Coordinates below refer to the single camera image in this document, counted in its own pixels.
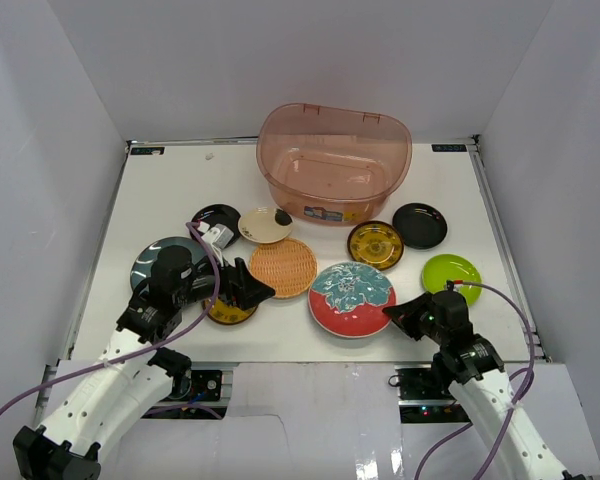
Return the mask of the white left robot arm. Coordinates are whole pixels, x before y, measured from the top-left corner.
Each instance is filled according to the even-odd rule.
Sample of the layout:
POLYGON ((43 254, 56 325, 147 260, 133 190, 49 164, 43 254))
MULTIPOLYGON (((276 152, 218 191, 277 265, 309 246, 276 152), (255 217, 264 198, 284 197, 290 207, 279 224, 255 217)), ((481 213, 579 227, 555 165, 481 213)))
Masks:
POLYGON ((247 310, 274 297, 243 259, 195 261, 188 248, 158 251, 103 353, 64 402, 38 427, 24 427, 13 448, 25 479, 96 479, 110 448, 149 409, 191 387, 191 359, 166 341, 192 303, 221 300, 247 310))

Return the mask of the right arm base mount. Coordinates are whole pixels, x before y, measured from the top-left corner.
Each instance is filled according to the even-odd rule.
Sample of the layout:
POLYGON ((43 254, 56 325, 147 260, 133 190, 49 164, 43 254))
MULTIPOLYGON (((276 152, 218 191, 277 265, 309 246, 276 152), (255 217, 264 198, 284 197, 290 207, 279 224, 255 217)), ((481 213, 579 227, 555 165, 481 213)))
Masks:
POLYGON ((441 389, 430 368, 398 368, 387 384, 397 392, 403 425, 469 422, 464 409, 441 389))

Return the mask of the blue-grey glazed plate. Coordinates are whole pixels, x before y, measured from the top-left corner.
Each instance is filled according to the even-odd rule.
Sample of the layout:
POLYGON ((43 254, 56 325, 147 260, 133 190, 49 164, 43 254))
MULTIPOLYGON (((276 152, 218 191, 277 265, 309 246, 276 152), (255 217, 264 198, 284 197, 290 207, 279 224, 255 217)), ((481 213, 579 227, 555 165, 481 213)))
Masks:
POLYGON ((134 261, 130 271, 133 293, 140 284, 143 292, 153 287, 181 293, 193 275, 196 263, 206 258, 204 249, 188 237, 172 236, 147 246, 134 261))

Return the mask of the red and teal floral plate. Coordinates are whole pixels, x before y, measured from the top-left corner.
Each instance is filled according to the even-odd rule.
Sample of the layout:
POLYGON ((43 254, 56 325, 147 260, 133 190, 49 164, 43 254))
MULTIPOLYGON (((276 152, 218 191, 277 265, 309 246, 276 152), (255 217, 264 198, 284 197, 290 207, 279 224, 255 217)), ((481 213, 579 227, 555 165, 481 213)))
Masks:
POLYGON ((316 323, 327 332, 360 339, 389 325, 390 319, 383 310, 397 305, 397 295, 390 280, 378 269, 342 262, 317 275, 308 291, 308 305, 316 323))

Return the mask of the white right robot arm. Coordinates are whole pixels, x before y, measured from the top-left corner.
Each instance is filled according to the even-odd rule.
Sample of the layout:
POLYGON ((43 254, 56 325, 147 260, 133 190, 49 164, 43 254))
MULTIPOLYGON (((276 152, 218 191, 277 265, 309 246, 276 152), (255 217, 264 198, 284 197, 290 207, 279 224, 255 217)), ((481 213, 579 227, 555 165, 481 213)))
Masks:
POLYGON ((517 389, 511 385, 495 347, 474 332, 464 296, 454 289, 424 293, 384 313, 409 338, 438 345, 431 384, 441 397, 455 399, 489 448, 478 472, 495 467, 501 479, 582 479, 551 451, 524 410, 521 399, 534 379, 529 360, 517 389))

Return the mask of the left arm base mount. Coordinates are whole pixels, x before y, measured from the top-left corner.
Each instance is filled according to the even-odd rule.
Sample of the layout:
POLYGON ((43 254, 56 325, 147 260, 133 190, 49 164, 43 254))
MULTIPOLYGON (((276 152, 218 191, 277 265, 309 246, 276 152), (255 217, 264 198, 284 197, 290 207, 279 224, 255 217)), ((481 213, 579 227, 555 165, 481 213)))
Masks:
POLYGON ((191 370, 173 382, 170 394, 143 416, 144 419, 221 420, 227 411, 221 370, 191 370))

